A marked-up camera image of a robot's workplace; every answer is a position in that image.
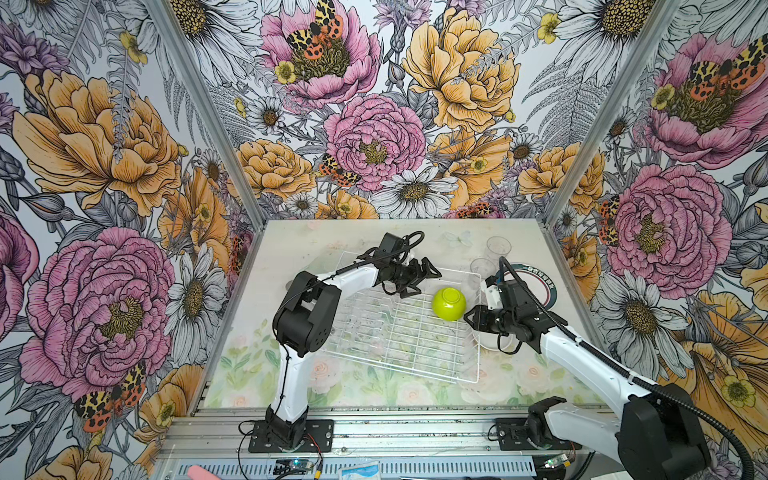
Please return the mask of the pink wooden plate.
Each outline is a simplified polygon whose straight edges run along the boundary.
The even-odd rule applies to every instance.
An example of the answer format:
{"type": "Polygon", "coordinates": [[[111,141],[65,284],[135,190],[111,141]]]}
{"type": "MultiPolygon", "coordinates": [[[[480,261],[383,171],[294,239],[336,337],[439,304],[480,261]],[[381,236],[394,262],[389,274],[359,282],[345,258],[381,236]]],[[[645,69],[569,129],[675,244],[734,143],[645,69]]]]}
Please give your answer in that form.
{"type": "Polygon", "coordinates": [[[513,263],[512,268],[545,308],[549,309],[555,306],[558,291],[550,276],[543,270],[524,263],[513,263]]]}

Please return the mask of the lime green bowl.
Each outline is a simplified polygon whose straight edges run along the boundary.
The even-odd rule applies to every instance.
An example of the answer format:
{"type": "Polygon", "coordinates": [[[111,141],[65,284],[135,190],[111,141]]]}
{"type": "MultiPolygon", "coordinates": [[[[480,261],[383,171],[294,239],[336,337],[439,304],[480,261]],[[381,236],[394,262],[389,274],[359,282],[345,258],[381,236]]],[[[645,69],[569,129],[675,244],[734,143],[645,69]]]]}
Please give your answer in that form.
{"type": "Polygon", "coordinates": [[[456,322],[460,320],[467,309],[464,294],[457,288],[445,287],[439,289],[432,298],[432,311],[441,320],[456,322]]]}

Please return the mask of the clear glass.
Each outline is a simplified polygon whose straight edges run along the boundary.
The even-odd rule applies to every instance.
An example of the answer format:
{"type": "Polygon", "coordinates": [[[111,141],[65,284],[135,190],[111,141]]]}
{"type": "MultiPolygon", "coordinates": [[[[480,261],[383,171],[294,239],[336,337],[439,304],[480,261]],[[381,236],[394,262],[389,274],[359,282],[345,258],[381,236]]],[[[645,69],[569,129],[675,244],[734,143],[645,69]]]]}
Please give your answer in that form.
{"type": "Polygon", "coordinates": [[[483,281],[494,283],[498,275],[498,263],[488,258],[476,258],[470,263],[470,271],[478,274],[483,281]]]}
{"type": "Polygon", "coordinates": [[[486,242],[485,256],[493,265],[497,266],[502,257],[508,257],[511,253],[511,249],[512,245],[506,238],[493,236],[486,242]]]}

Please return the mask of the orange bowl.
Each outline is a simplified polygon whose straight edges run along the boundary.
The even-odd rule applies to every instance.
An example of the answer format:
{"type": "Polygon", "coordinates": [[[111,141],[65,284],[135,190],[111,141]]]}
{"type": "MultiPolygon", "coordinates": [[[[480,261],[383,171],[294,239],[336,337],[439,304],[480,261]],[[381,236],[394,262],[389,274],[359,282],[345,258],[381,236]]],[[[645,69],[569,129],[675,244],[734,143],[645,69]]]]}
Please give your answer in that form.
{"type": "Polygon", "coordinates": [[[493,333],[475,332],[475,339],[477,343],[484,349],[499,352],[512,352],[518,341],[514,336],[504,336],[493,333]]]}

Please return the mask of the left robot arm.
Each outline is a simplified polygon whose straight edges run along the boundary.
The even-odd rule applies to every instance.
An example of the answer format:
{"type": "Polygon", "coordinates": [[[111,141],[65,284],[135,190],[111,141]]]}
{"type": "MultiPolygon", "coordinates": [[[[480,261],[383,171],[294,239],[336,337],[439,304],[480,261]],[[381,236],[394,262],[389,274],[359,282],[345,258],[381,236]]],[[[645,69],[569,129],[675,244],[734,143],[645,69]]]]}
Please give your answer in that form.
{"type": "Polygon", "coordinates": [[[424,237],[422,231],[403,237],[387,233],[377,247],[347,266],[319,275],[302,271],[294,277],[272,322],[283,352],[277,393],[265,414],[268,441],[287,450],[303,441],[311,360],[329,338],[341,300],[377,286],[405,299],[421,294],[423,281],[442,277],[428,258],[411,255],[424,237]]]}

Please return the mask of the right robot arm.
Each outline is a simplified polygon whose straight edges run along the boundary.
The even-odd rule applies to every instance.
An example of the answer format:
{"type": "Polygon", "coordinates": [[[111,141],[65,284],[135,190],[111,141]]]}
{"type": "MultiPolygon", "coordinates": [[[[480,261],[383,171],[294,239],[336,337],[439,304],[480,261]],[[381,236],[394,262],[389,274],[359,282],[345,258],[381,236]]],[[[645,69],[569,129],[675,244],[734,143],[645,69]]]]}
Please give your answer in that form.
{"type": "Polygon", "coordinates": [[[483,282],[482,300],[464,316],[479,333],[512,337],[583,382],[610,409],[600,414],[558,396],[528,409],[525,428],[537,447],[579,444],[622,464],[634,479],[687,479],[711,455],[690,398],[606,356],[513,278],[483,282]]]}

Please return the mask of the small circuit board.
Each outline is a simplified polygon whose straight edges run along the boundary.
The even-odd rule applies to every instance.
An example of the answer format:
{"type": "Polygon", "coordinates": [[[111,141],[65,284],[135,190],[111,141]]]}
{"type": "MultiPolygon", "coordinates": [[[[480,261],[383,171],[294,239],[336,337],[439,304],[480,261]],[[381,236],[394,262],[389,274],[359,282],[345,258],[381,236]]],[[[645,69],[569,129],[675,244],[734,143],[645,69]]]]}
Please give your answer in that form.
{"type": "Polygon", "coordinates": [[[308,458],[278,459],[272,470],[276,477],[313,473],[316,462],[308,458]]]}

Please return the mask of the pink object front edge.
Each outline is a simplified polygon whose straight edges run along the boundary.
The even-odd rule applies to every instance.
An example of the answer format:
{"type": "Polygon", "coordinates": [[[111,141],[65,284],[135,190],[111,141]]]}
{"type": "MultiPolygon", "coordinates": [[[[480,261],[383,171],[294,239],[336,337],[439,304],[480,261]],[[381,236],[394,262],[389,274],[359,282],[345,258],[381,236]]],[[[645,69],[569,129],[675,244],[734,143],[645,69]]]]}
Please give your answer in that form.
{"type": "Polygon", "coordinates": [[[199,465],[191,465],[188,468],[186,475],[190,480],[220,480],[218,476],[199,465]]]}

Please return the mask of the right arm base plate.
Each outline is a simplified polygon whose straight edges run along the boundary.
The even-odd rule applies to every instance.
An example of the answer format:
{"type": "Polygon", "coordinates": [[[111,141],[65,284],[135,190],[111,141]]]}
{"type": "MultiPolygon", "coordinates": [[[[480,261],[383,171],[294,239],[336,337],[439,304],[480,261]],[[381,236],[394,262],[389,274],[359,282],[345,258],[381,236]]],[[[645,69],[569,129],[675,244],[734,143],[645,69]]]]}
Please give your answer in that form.
{"type": "Polygon", "coordinates": [[[556,438],[542,420],[522,417],[497,418],[486,437],[496,442],[502,451],[512,450],[567,450],[579,452],[579,443],[556,438]]]}

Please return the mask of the aluminium frame rail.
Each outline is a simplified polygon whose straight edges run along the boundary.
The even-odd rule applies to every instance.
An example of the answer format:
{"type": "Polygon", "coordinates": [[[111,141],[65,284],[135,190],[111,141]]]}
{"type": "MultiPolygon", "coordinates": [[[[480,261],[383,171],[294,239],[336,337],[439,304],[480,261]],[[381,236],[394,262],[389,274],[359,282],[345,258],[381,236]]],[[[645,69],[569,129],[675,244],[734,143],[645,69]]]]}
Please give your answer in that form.
{"type": "Polygon", "coordinates": [[[591,469],[618,470],[617,461],[585,446],[567,450],[502,451],[486,434],[497,418],[520,409],[322,410],[308,420],[335,422],[328,453],[252,454],[247,444],[258,421],[253,410],[212,410],[178,420],[158,455],[154,479],[186,479],[199,465],[220,479],[274,479],[278,459],[308,458],[310,479],[338,479],[347,469],[373,465],[384,479],[586,479],[591,469]]]}

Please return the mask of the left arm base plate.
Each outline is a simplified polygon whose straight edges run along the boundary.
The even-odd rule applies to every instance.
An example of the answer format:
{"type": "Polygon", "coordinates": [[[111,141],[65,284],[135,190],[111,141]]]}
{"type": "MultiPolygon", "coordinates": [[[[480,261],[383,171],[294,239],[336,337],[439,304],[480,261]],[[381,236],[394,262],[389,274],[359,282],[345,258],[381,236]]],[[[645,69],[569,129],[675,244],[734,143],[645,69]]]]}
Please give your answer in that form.
{"type": "Polygon", "coordinates": [[[288,448],[277,436],[269,432],[265,420],[257,421],[250,434],[247,450],[252,454],[266,453],[316,453],[325,454],[332,450],[335,422],[329,419],[308,420],[306,432],[295,448],[288,448]]]}

